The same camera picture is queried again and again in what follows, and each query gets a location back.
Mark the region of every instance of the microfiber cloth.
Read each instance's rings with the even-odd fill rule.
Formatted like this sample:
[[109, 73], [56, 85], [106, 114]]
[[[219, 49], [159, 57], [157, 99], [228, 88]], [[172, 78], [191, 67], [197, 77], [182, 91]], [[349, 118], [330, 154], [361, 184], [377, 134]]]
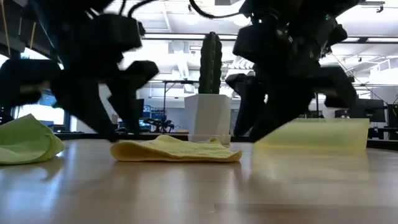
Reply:
[[31, 114], [0, 125], [0, 165], [46, 161], [64, 148], [51, 129]]
[[168, 135], [144, 142], [118, 142], [111, 147], [111, 154], [123, 162], [236, 162], [242, 157], [241, 151], [231, 152], [216, 138], [206, 143], [195, 143]]

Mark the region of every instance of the table surface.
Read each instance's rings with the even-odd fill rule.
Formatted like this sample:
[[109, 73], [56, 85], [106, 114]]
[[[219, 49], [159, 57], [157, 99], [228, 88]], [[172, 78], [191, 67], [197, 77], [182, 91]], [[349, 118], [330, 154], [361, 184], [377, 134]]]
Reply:
[[51, 161], [0, 167], [0, 223], [397, 223], [398, 154], [267, 152], [240, 163], [116, 162], [65, 142]]

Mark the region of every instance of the white planter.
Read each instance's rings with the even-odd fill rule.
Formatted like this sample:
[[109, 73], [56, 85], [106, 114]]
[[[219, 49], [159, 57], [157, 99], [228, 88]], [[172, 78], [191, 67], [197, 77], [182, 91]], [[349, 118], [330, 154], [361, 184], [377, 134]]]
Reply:
[[219, 94], [197, 94], [185, 97], [184, 103], [189, 141], [203, 142], [210, 138], [218, 138], [222, 144], [231, 142], [229, 97]]

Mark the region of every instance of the green cactus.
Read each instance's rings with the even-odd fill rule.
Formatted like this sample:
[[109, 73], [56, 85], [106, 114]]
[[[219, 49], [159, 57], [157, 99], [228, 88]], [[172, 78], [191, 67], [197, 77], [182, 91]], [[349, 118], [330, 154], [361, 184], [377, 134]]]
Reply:
[[210, 32], [203, 40], [200, 50], [199, 93], [220, 93], [222, 47], [220, 38], [215, 32]]

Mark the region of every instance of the green cloth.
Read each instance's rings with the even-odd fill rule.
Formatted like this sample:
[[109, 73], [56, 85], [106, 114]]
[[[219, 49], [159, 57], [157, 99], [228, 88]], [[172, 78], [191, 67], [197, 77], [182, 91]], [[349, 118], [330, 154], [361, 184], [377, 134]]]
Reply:
[[64, 148], [51, 129], [31, 114], [0, 125], [0, 165], [43, 162]]

